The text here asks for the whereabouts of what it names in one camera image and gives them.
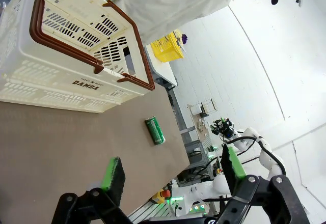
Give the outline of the yellow emergency stop button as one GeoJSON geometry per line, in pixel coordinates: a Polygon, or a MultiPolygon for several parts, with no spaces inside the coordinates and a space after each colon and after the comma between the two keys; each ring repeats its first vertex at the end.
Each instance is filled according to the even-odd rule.
{"type": "Polygon", "coordinates": [[[169,200],[170,198],[171,198],[170,190],[161,189],[159,192],[157,192],[155,195],[151,197],[150,201],[154,204],[162,204],[166,200],[169,200]]]}

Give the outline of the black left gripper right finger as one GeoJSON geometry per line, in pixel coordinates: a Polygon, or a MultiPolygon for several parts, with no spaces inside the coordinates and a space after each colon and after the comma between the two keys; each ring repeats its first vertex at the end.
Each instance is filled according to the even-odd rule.
{"type": "Polygon", "coordinates": [[[246,174],[228,146],[223,146],[221,166],[232,197],[220,214],[220,224],[242,224],[252,206],[262,207],[271,224],[310,224],[285,175],[265,180],[246,174]]]}

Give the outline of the yellow plastic basket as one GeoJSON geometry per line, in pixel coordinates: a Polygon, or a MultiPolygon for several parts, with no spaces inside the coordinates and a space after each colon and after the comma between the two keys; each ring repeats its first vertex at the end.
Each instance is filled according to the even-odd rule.
{"type": "Polygon", "coordinates": [[[166,36],[151,42],[150,46],[154,56],[162,63],[184,58],[183,52],[177,43],[177,38],[174,33],[169,33],[166,36]]]}

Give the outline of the grey metal table frame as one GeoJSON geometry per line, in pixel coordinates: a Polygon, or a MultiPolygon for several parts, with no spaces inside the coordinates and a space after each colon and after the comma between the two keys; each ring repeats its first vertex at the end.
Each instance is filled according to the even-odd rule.
{"type": "Polygon", "coordinates": [[[212,165],[216,160],[212,160],[209,156],[209,153],[214,152],[211,138],[208,136],[201,142],[193,122],[190,126],[186,125],[173,91],[174,88],[174,86],[166,87],[166,91],[189,159],[189,166],[178,174],[175,180],[180,186],[212,180],[214,172],[212,165]]]}

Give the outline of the white robot base green lights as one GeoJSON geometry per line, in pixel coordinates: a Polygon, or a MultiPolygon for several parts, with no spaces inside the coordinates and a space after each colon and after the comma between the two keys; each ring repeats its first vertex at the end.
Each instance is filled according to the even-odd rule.
{"type": "Polygon", "coordinates": [[[179,187],[176,182],[172,183],[171,198],[168,201],[170,210],[175,217],[188,214],[208,214],[209,205],[204,199],[211,197],[213,193],[212,181],[196,183],[189,186],[179,187]]]}

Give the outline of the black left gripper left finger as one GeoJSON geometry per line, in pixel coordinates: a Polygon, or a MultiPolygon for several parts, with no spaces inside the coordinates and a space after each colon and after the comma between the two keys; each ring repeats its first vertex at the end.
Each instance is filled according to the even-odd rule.
{"type": "Polygon", "coordinates": [[[59,198],[51,224],[132,224],[120,209],[125,172],[120,157],[110,159],[99,187],[83,195],[65,193],[59,198]]]}

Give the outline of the green drink can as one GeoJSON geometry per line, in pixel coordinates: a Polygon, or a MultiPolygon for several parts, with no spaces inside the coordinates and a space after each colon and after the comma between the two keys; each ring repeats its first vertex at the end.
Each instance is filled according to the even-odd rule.
{"type": "Polygon", "coordinates": [[[155,145],[161,145],[166,141],[156,116],[146,119],[145,124],[155,145]]]}

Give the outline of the wooden background table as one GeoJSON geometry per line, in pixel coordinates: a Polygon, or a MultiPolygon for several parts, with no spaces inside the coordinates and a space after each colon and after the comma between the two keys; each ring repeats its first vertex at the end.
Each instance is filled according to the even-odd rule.
{"type": "Polygon", "coordinates": [[[211,131],[208,119],[210,114],[217,111],[215,101],[210,98],[197,104],[188,104],[187,108],[190,111],[198,138],[202,142],[209,136],[211,131]]]}

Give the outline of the white side table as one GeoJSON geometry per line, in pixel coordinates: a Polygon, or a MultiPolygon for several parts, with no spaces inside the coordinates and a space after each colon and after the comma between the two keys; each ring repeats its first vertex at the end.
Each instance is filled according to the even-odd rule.
{"type": "Polygon", "coordinates": [[[173,86],[178,86],[177,80],[175,78],[175,75],[172,71],[172,68],[169,63],[163,63],[160,60],[158,60],[154,53],[153,49],[150,45],[144,46],[144,50],[146,51],[146,55],[148,58],[148,62],[150,63],[150,66],[153,70],[153,72],[156,74],[156,76],[163,78],[164,80],[168,81],[173,86]]]}

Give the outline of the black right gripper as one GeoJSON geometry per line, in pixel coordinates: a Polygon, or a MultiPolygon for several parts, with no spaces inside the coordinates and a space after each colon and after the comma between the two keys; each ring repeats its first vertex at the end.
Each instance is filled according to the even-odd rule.
{"type": "Polygon", "coordinates": [[[220,118],[216,120],[216,124],[211,124],[210,128],[214,135],[222,134],[225,138],[231,138],[234,134],[232,126],[231,122],[227,122],[227,118],[220,118]]]}

